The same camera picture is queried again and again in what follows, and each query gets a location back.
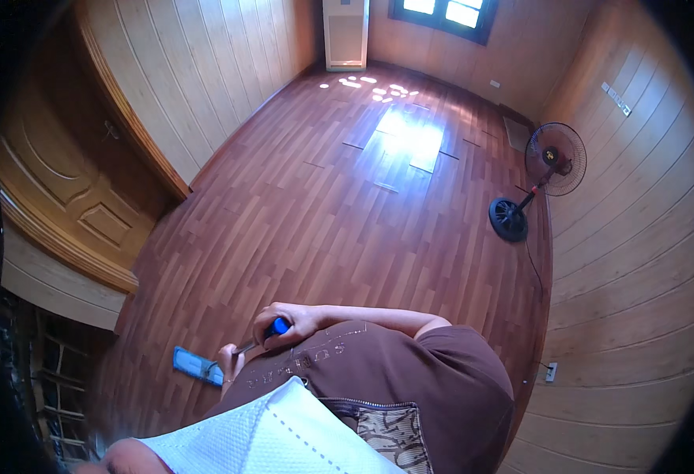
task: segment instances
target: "window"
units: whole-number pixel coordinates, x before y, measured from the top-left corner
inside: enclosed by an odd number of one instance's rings
[[[485,45],[496,9],[497,0],[392,0],[390,18]]]

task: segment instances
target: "person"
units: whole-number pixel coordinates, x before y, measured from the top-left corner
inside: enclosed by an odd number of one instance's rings
[[[278,317],[292,326],[264,340]],[[247,361],[232,354],[233,344],[219,351],[223,387],[205,419],[247,406],[297,376],[334,417],[406,472],[488,473],[499,465],[513,387],[473,328],[404,309],[273,303],[255,318],[253,333],[266,349],[261,355]],[[76,472],[171,467],[130,438],[114,443],[99,466]]]

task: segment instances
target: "hand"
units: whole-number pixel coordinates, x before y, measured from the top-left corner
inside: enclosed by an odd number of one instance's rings
[[[263,333],[276,318],[284,318],[292,325],[288,331],[282,335],[273,335],[263,340]],[[255,318],[252,326],[252,334],[255,341],[265,349],[275,349],[276,347],[297,344],[315,334],[321,329],[323,322],[322,315],[316,307],[309,307],[301,304],[273,303],[269,307],[263,308]]]
[[[232,355],[234,350],[236,344],[226,344],[218,351],[218,366],[223,371],[224,384],[234,380],[246,363],[244,354]]]

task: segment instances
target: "white face mask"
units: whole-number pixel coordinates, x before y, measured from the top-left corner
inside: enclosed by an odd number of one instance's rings
[[[299,377],[244,406],[139,441],[176,474],[403,472],[340,422]]]

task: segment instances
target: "window frame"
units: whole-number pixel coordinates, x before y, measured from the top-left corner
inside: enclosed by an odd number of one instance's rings
[[[419,11],[406,10],[403,6],[405,0],[390,0],[390,18],[427,26],[486,46],[492,31],[494,16],[497,13],[497,0],[484,0],[484,5],[481,5],[481,10],[479,10],[479,18],[475,28],[445,18],[447,4],[451,1],[453,0],[436,0],[434,13],[425,14]]]

